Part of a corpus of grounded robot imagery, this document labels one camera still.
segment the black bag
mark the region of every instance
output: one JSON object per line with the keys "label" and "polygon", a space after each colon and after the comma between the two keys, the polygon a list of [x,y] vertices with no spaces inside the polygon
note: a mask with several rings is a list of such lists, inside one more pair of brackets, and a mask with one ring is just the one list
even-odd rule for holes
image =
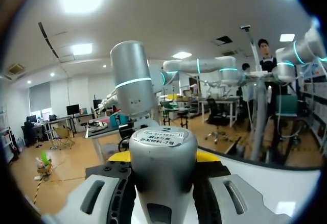
{"label": "black bag", "polygon": [[57,120],[57,116],[55,114],[49,115],[49,121],[55,121]]}

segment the computer monitor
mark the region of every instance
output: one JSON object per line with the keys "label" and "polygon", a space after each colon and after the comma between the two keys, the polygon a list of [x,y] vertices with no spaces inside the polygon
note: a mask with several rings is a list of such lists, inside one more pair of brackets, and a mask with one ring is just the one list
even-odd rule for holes
{"label": "computer monitor", "polygon": [[98,108],[98,105],[101,103],[101,99],[96,99],[96,100],[93,100],[93,107],[94,109],[97,109]]}
{"label": "computer monitor", "polygon": [[36,115],[29,116],[30,122],[37,123]]}
{"label": "computer monitor", "polygon": [[66,109],[67,109],[67,115],[80,113],[80,105],[78,104],[67,106]]}

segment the office chair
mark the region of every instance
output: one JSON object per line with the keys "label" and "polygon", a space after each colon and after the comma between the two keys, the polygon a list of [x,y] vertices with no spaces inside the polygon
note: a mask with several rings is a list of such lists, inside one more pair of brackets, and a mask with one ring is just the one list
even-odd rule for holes
{"label": "office chair", "polygon": [[54,127],[54,130],[58,135],[55,139],[60,142],[60,145],[66,145],[67,142],[69,142],[69,148],[72,149],[72,145],[74,144],[74,142],[69,133],[69,129],[65,126],[60,126]]}
{"label": "office chair", "polygon": [[29,134],[25,130],[25,126],[21,126],[21,130],[22,130],[22,133],[24,136],[24,141],[25,141],[26,147],[30,147],[30,146],[34,145],[36,143],[36,139],[35,139],[35,136],[33,136],[33,133]]}
{"label": "office chair", "polygon": [[208,120],[206,121],[210,125],[215,125],[216,126],[216,131],[211,132],[205,137],[205,140],[208,139],[210,136],[214,136],[214,142],[217,144],[218,142],[218,137],[219,135],[224,138],[225,141],[228,140],[228,137],[226,136],[226,133],[223,131],[219,131],[219,126],[226,126],[229,124],[229,119],[227,119],[226,115],[223,113],[224,112],[224,106],[223,104],[219,105],[219,108],[217,107],[217,104],[213,98],[208,98],[207,99],[209,108],[210,108],[210,115]]}

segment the yellow and black tape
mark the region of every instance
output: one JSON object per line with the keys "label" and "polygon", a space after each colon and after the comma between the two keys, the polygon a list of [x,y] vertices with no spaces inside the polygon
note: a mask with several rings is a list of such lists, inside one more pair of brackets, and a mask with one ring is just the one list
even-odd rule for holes
{"label": "yellow and black tape", "polygon": [[34,196],[34,202],[33,202],[33,204],[36,203],[37,193],[38,193],[38,191],[39,191],[39,189],[40,189],[40,185],[41,185],[41,183],[42,183],[42,178],[43,178],[43,177],[41,177],[41,179],[40,179],[40,181],[39,181],[39,184],[37,184],[37,188],[36,188],[36,192],[35,192],[35,196]]}

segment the black shirt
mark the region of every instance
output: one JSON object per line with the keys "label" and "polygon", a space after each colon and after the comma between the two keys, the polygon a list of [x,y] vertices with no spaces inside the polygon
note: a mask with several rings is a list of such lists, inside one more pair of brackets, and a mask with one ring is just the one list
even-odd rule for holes
{"label": "black shirt", "polygon": [[[264,58],[260,61],[260,66],[262,68],[262,71],[268,71],[272,72],[274,67],[277,67],[277,59],[275,57],[271,58]],[[279,94],[279,87],[274,82],[265,82],[266,87],[271,86],[272,88],[272,96],[276,96]],[[286,95],[287,94],[287,86],[281,86],[281,94]]]}

